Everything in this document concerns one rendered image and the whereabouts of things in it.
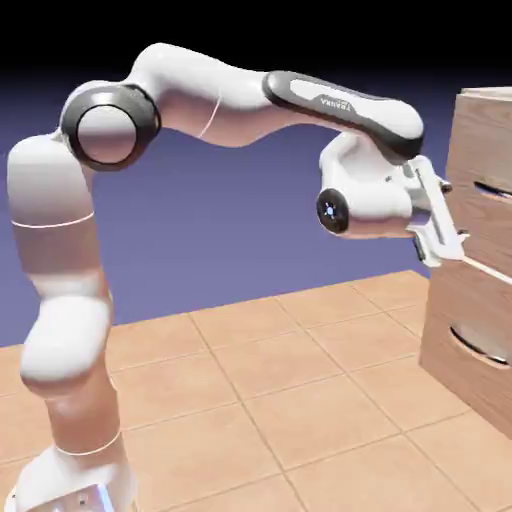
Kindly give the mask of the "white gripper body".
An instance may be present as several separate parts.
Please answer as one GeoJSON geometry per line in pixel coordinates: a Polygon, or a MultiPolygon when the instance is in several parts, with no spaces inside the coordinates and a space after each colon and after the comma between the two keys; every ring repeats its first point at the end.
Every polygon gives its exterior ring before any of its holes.
{"type": "Polygon", "coordinates": [[[427,267],[440,267],[444,261],[462,261],[463,242],[459,236],[440,184],[439,177],[426,156],[417,156],[408,163],[412,177],[407,191],[412,202],[412,216],[407,230],[413,234],[420,261],[427,267]]]}

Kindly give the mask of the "wood drawer front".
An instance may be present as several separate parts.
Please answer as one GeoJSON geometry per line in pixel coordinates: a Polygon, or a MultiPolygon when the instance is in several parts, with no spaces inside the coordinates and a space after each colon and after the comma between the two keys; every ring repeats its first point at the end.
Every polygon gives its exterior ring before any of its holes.
{"type": "Polygon", "coordinates": [[[450,326],[512,364],[512,285],[459,262],[432,271],[420,365],[496,429],[512,439],[512,368],[470,354],[450,326]]]}
{"type": "Polygon", "coordinates": [[[455,102],[446,178],[466,259],[512,283],[512,201],[481,194],[474,181],[512,192],[512,88],[466,89],[455,102]]]}

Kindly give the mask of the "light wood cabinet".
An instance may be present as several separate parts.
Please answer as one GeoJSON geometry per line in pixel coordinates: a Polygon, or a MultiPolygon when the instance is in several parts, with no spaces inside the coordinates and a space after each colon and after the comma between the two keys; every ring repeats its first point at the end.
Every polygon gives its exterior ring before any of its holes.
{"type": "Polygon", "coordinates": [[[466,259],[431,273],[420,364],[512,439],[512,87],[457,96],[446,177],[466,259]]]}

